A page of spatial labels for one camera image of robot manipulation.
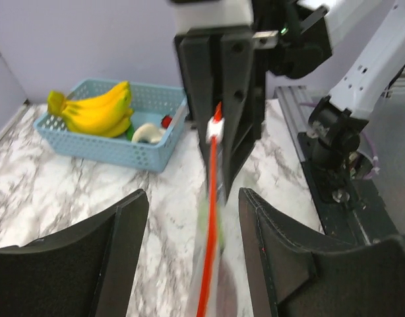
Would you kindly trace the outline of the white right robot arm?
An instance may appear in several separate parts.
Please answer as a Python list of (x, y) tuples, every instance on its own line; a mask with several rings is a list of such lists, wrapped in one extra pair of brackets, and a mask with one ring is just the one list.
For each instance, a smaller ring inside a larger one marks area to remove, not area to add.
[[(228, 197), (261, 136), (265, 77), (301, 79), (328, 61), (377, 1), (173, 1), (174, 38), (210, 201)], [(339, 167), (405, 64), (405, 1), (388, 13), (309, 117), (314, 161)]]

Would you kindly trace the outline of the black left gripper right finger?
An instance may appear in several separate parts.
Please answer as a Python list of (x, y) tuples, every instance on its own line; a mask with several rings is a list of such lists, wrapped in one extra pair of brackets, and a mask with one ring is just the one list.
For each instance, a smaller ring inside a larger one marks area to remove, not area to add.
[(255, 316), (405, 316), (405, 235), (347, 244), (249, 188), (239, 221)]

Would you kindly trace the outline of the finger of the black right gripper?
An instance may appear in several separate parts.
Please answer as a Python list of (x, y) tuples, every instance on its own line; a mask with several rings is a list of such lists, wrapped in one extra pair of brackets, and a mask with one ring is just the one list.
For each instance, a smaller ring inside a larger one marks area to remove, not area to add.
[(253, 76), (253, 33), (239, 31), (222, 36), (222, 141), (224, 187), (230, 193), (235, 177), (253, 150), (251, 79)]
[(209, 192), (210, 150), (206, 142), (206, 129), (214, 114), (214, 99), (217, 89), (216, 70), (219, 62), (219, 37), (214, 35), (178, 34), (174, 45), (183, 86), (187, 95), (190, 121), (197, 130), (199, 149), (204, 163), (205, 181), (202, 196)]

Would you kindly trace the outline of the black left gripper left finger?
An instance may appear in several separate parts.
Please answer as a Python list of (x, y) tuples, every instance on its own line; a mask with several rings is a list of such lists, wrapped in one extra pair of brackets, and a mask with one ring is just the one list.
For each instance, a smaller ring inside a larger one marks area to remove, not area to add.
[(0, 248), (0, 316), (125, 316), (147, 218), (139, 189), (59, 232)]

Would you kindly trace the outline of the yellow fake banana bunch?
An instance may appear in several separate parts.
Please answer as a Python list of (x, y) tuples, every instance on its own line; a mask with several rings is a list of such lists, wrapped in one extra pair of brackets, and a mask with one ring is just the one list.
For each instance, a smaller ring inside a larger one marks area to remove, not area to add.
[(69, 100), (52, 90), (47, 111), (60, 117), (70, 132), (112, 138), (125, 133), (132, 124), (131, 101), (130, 84), (122, 81), (104, 94), (82, 100)]

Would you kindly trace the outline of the small red fake food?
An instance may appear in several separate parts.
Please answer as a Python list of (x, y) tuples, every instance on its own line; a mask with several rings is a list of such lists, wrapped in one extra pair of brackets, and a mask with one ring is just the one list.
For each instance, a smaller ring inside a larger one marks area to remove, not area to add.
[(169, 125), (171, 124), (171, 121), (172, 121), (172, 117), (169, 115), (166, 115), (162, 118), (160, 125), (162, 126), (163, 129), (167, 129), (169, 127)]

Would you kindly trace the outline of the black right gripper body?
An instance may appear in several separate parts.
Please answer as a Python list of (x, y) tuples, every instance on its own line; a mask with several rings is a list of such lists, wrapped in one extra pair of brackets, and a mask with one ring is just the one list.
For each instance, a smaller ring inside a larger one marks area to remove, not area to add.
[(301, 1), (252, 1), (251, 26), (229, 26), (191, 29), (185, 35), (214, 35), (219, 37), (214, 109), (222, 103), (222, 36), (251, 31), (253, 33), (253, 76), (251, 79), (253, 136), (261, 138), (265, 119), (266, 74), (300, 79), (313, 72), (332, 55), (332, 42), (325, 17), (328, 7), (307, 8)]

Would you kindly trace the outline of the white fake mushroom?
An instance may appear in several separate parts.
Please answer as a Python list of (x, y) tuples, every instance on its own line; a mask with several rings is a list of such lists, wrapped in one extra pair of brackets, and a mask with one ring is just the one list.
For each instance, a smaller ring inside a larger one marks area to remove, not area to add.
[(158, 127), (153, 123), (144, 123), (135, 130), (131, 141), (135, 143), (157, 144), (162, 140), (165, 133), (166, 129), (162, 127)]

